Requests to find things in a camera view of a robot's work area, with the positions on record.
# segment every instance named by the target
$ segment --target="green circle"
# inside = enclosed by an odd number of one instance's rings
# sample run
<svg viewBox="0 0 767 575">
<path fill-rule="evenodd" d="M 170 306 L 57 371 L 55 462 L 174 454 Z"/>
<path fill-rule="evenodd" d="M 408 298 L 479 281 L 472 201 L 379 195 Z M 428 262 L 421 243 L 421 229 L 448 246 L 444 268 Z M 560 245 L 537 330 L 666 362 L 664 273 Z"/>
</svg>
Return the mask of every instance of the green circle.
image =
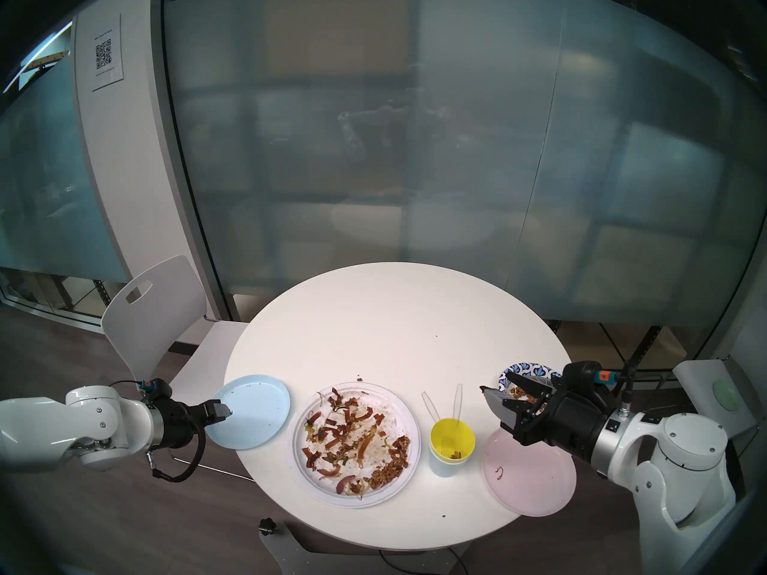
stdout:
<svg viewBox="0 0 767 575">
<path fill-rule="evenodd" d="M 714 397 L 721 407 L 730 412 L 735 412 L 738 409 L 738 406 L 740 406 L 740 396 L 730 381 L 717 379 L 714 381 L 713 390 Z"/>
</svg>

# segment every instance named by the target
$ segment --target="pink plate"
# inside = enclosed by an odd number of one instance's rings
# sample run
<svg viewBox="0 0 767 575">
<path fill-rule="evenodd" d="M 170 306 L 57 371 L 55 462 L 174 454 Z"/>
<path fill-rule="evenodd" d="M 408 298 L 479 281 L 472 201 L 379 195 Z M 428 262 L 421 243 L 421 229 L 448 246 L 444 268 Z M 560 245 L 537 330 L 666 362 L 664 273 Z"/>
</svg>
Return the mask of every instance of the pink plate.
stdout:
<svg viewBox="0 0 767 575">
<path fill-rule="evenodd" d="M 503 429 L 487 440 L 482 473 L 501 504 L 533 518 L 558 512 L 575 492 L 570 454 L 544 442 L 523 447 Z"/>
</svg>

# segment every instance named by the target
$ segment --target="paper sign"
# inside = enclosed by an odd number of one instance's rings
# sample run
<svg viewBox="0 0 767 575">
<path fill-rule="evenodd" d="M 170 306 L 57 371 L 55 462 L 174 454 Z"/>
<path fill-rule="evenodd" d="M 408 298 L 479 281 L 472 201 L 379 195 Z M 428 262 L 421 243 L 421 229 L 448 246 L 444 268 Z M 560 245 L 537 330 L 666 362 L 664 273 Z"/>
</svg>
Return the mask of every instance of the paper sign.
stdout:
<svg viewBox="0 0 767 575">
<path fill-rule="evenodd" d="M 98 90 L 123 79 L 120 53 L 120 15 L 99 27 L 90 42 L 90 89 Z"/>
</svg>

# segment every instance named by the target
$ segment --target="light blue plate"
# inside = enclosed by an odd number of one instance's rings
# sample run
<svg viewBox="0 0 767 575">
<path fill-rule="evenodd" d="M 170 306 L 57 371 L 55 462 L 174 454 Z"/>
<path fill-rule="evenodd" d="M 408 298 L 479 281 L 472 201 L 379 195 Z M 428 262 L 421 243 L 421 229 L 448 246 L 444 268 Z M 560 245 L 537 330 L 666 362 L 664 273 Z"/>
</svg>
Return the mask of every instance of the light blue plate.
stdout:
<svg viewBox="0 0 767 575">
<path fill-rule="evenodd" d="M 221 423 L 207 426 L 213 442 L 228 449 L 253 449 L 272 438 L 288 417 L 290 394 L 269 375 L 246 375 L 228 382 L 213 396 L 232 411 Z"/>
</svg>

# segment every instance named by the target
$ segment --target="white chair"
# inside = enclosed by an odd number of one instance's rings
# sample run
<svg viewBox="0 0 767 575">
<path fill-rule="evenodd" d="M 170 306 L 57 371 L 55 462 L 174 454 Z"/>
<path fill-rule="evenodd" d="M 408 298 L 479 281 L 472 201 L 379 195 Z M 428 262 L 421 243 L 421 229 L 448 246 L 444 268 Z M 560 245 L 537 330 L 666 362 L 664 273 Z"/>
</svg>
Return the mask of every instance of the white chair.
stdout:
<svg viewBox="0 0 767 575">
<path fill-rule="evenodd" d="M 686 360 L 674 367 L 695 410 L 716 420 L 734 439 L 743 477 L 758 482 L 767 469 L 760 433 L 767 405 L 767 309 L 752 310 L 725 360 Z M 752 449 L 748 456 L 746 450 Z"/>
<path fill-rule="evenodd" d="M 192 266 L 186 257 L 177 255 L 125 285 L 104 311 L 101 327 L 133 378 L 145 381 L 152 378 L 160 359 L 181 334 L 197 320 L 208 319 L 206 309 L 205 291 Z M 247 326 L 215 321 L 170 382 L 173 399 L 187 405 L 210 400 L 223 385 L 229 356 Z"/>
</svg>

